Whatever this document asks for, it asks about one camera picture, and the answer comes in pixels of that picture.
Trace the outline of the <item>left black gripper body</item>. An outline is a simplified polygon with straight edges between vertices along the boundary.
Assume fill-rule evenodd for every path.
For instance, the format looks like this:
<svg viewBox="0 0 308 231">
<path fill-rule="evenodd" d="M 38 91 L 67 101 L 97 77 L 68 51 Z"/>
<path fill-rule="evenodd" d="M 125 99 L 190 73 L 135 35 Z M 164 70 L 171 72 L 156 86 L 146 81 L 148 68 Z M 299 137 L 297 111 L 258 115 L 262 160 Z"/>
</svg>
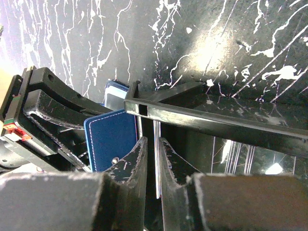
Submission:
<svg viewBox="0 0 308 231">
<path fill-rule="evenodd" d="M 9 172 L 25 164 L 45 171 L 60 171 L 58 145 L 25 115 L 26 102 L 35 102 L 30 94 L 35 82 L 44 75 L 15 75 L 0 91 L 0 170 Z"/>
</svg>

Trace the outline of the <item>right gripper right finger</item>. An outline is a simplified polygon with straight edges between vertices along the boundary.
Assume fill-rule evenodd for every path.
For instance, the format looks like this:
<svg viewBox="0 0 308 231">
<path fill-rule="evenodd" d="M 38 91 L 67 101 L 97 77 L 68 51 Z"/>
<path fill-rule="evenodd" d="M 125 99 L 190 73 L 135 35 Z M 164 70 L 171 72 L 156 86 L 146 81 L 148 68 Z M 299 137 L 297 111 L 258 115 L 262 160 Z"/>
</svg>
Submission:
<svg viewBox="0 0 308 231">
<path fill-rule="evenodd" d="M 203 174 L 159 140 L 166 231 L 305 231 L 308 192 L 294 177 Z"/>
</svg>

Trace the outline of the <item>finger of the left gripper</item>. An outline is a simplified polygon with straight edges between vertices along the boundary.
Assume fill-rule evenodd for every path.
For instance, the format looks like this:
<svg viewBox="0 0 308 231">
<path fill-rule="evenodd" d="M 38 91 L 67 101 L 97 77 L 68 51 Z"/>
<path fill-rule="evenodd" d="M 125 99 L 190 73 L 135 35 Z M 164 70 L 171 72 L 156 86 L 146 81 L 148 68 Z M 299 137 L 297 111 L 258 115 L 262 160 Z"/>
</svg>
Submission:
<svg viewBox="0 0 308 231">
<path fill-rule="evenodd" d="M 29 90 L 42 90 L 57 102 L 79 113 L 98 116 L 112 111 L 67 86 L 47 67 L 33 70 Z"/>
<path fill-rule="evenodd" d="M 42 90 L 27 95 L 23 112 L 39 129 L 58 145 L 60 154 L 77 169 L 91 172 L 85 141 L 83 118 Z"/>
</svg>

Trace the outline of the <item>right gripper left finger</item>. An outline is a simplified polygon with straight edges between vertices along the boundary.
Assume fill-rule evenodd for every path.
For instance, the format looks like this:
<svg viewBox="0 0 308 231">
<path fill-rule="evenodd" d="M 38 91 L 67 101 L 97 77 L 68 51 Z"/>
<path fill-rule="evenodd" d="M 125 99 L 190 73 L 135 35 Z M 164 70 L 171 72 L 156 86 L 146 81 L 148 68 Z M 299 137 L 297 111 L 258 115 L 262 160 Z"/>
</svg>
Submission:
<svg viewBox="0 0 308 231">
<path fill-rule="evenodd" d="M 11 173 L 0 179 L 3 231 L 141 231 L 148 140 L 104 172 Z"/>
</svg>

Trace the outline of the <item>blue leather card holder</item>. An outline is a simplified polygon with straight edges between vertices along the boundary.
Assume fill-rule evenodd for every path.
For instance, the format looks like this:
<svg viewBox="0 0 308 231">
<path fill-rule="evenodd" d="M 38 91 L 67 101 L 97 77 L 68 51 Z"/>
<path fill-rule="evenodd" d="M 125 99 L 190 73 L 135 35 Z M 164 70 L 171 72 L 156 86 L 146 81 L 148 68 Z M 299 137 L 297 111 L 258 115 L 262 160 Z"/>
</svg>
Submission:
<svg viewBox="0 0 308 231">
<path fill-rule="evenodd" d="M 135 116 L 126 113 L 124 99 L 128 87 L 109 80 L 102 106 L 111 112 L 84 121 L 90 168 L 103 172 L 128 154 L 138 141 Z"/>
</svg>

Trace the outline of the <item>black plastic card box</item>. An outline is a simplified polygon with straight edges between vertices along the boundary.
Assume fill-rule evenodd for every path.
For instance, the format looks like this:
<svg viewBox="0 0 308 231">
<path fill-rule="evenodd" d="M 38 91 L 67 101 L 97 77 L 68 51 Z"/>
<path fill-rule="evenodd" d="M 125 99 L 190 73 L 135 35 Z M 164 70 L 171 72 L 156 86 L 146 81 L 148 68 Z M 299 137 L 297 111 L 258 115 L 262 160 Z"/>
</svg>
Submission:
<svg viewBox="0 0 308 231">
<path fill-rule="evenodd" d="M 209 95 L 201 82 L 140 92 L 135 82 L 124 107 L 135 116 L 210 135 L 212 149 L 217 137 L 295 156 L 295 166 L 308 159 L 306 106 Z"/>
</svg>

